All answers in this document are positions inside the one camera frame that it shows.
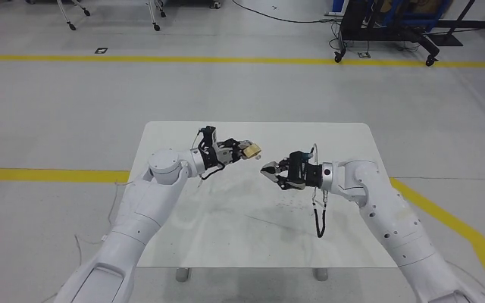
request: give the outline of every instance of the concrete floor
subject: concrete floor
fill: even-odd
[[[166,8],[156,33],[143,2],[85,0],[66,6],[0,3],[0,55],[109,55],[333,58],[329,24],[270,20],[223,2]],[[245,0],[295,20],[320,19],[328,2]],[[460,33],[444,61],[485,61],[485,33]],[[348,58],[366,44],[355,43]],[[371,43],[377,60],[419,60],[392,43]],[[364,122],[390,176],[485,233],[483,69],[278,64],[153,64],[0,61],[0,167],[129,170],[151,120]],[[114,185],[0,183],[0,301],[41,302],[79,262],[74,233],[92,241],[108,228]],[[417,210],[445,258],[481,281],[469,243]],[[96,247],[81,243],[83,259]],[[471,285],[476,283],[457,271]],[[131,302],[409,302],[399,270],[193,271],[140,268]]]

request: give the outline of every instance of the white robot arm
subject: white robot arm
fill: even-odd
[[[418,302],[484,302],[451,271],[433,247],[415,212],[373,161],[309,164],[311,153],[295,151],[261,172],[283,189],[316,187],[357,203],[369,230],[387,250],[411,285]],[[344,176],[338,173],[345,171]],[[280,173],[287,171],[287,176]]]
[[[214,127],[199,130],[203,139],[187,151],[161,150],[127,186],[118,216],[101,249],[82,264],[59,291],[55,303],[126,303],[134,270],[150,239],[169,218],[188,178],[223,170],[261,149],[250,141],[217,142]],[[209,168],[218,167],[206,177]]]

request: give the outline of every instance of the table top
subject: table top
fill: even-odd
[[[355,203],[328,196],[327,228],[316,236],[312,189],[282,191],[259,173],[270,161],[318,145],[319,161],[374,160],[387,174],[363,123],[150,122],[130,173],[139,174],[152,152],[187,150],[200,127],[217,139],[251,140],[261,159],[238,161],[198,188],[192,178],[139,267],[396,267],[361,219]]]

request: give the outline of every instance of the yellow object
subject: yellow object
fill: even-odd
[[[431,200],[420,195],[419,192],[407,187],[407,185],[401,181],[394,178],[390,178],[390,181],[393,187],[402,193],[404,198],[406,198],[412,204],[418,206],[421,210],[430,214],[439,222],[445,224],[450,229],[456,231],[457,234],[463,238],[467,239],[475,250],[478,260],[480,260],[483,268],[485,268],[485,237],[483,237],[480,232],[467,225],[457,217],[454,217],[452,214],[445,211]]]
[[[125,170],[36,170],[0,168],[0,181],[125,183],[129,171]]]
[[[259,146],[257,146],[255,143],[252,143],[250,146],[245,148],[242,153],[247,157],[247,158],[252,158],[257,156],[261,152],[261,149]]]
[[[298,64],[378,67],[426,67],[424,61],[349,59],[337,64],[333,58],[259,58],[259,57],[155,57],[155,56],[99,56],[99,55],[0,55],[0,61],[59,61],[99,63],[184,63],[184,64]],[[484,61],[439,61],[436,67],[485,68]]]

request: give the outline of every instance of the caster wheel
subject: caster wheel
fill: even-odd
[[[432,55],[427,56],[426,66],[429,67],[429,66],[433,65],[435,61],[436,61],[436,59]]]

